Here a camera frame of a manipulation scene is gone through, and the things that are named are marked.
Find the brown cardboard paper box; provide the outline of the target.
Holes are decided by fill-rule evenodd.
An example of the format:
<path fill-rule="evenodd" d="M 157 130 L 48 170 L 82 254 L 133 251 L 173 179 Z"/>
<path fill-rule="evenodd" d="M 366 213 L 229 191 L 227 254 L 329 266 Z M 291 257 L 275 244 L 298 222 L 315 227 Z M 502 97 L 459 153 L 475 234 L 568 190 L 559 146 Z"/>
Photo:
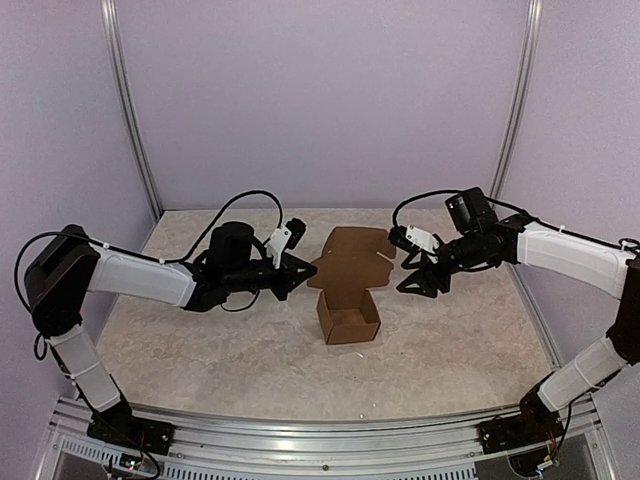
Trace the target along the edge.
<path fill-rule="evenodd" d="M 326 344 L 375 339 L 381 320 L 371 291 L 389 284 L 395 257 L 383 228 L 339 226 L 330 232 L 312 262 L 317 273 L 307 281 L 319 291 L 317 315 Z"/>

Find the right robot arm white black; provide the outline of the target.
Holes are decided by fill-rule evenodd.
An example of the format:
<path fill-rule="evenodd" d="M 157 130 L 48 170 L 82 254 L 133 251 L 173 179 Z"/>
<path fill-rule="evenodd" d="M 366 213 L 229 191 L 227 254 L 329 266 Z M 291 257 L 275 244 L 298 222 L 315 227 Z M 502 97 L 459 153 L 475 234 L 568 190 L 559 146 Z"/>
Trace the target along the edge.
<path fill-rule="evenodd" d="M 399 292 L 435 298 L 449 292 L 458 273 L 510 264 L 576 280 L 618 303 L 615 320 L 603 336 L 533 386 L 520 400 L 517 414 L 478 427 L 486 453 L 559 438 L 568 429 L 561 411 L 639 362 L 639 244 L 628 238 L 613 244 L 553 226 L 515 205 L 507 207 L 510 216 L 501 218 L 496 210 L 502 201 L 479 187 L 445 189 L 442 194 L 459 234 L 454 240 L 402 225 L 399 214 L 392 214 L 389 241 L 406 252 L 402 267 L 409 273 Z"/>

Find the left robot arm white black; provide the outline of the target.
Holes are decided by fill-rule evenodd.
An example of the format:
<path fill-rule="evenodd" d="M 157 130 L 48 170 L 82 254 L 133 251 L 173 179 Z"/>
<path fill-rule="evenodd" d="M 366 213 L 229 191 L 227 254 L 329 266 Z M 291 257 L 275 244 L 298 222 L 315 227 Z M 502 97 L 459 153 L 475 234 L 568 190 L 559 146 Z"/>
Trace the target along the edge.
<path fill-rule="evenodd" d="M 290 253 L 305 231 L 305 224 L 294 218 L 260 241 L 251 225 L 227 222 L 213 230 L 208 248 L 189 261 L 131 253 L 71 224 L 45 233 L 50 242 L 26 269 L 18 292 L 38 334 L 90 408 L 95 426 L 127 445 L 139 436 L 142 421 L 84 330 L 86 295 L 125 295 L 196 313 L 223 306 L 235 293 L 268 290 L 284 301 L 317 272 Z"/>

